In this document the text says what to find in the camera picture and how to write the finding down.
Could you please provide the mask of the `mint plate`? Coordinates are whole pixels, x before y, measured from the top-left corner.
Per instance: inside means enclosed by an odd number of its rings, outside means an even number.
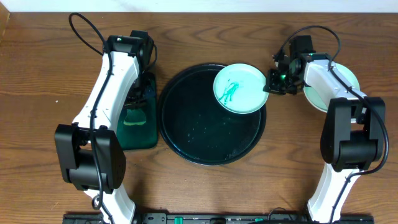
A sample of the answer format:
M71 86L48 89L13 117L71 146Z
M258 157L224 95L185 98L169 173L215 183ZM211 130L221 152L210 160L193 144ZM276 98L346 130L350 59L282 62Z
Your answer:
M264 91L265 75L256 67L235 63L222 68L213 82L217 102L236 114L249 114L265 105L269 93Z
M350 69L335 62L331 65L333 71L348 86L352 86L355 91L360 92L359 81ZM322 112L327 112L332 98L354 99L354 96L347 92L346 88L328 71L327 60L310 62L305 69L304 81L309 85L309 87L304 88L305 97L316 109Z

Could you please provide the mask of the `green sponge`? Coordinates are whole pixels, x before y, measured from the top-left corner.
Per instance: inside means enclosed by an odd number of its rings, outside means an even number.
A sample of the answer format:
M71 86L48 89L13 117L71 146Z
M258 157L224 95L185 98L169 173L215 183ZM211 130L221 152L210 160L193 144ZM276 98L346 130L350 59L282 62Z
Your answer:
M128 109L126 117L123 121L126 126L141 126L147 121L146 114L140 108L139 109Z

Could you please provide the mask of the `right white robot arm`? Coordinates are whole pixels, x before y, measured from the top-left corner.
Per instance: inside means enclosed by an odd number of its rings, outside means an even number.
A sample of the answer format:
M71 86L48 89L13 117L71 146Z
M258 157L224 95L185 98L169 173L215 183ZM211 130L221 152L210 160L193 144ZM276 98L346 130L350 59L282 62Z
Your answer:
M326 106L320 138L325 165L307 210L313 222L335 223L356 180L386 163L385 102L353 86L328 54L305 49L285 55L280 50L273 59L277 67L269 70L264 91L294 95L306 86Z

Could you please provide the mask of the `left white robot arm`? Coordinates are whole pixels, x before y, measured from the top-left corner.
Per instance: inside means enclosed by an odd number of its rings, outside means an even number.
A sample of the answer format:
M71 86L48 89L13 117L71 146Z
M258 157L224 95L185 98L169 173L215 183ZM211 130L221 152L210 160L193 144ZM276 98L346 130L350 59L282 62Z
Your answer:
M148 33L111 35L103 45L101 71L72 124L59 124L55 147L62 177L92 199L105 223L132 223L136 206L123 185L126 156L117 138L123 109L143 106L150 95L140 77L154 65Z

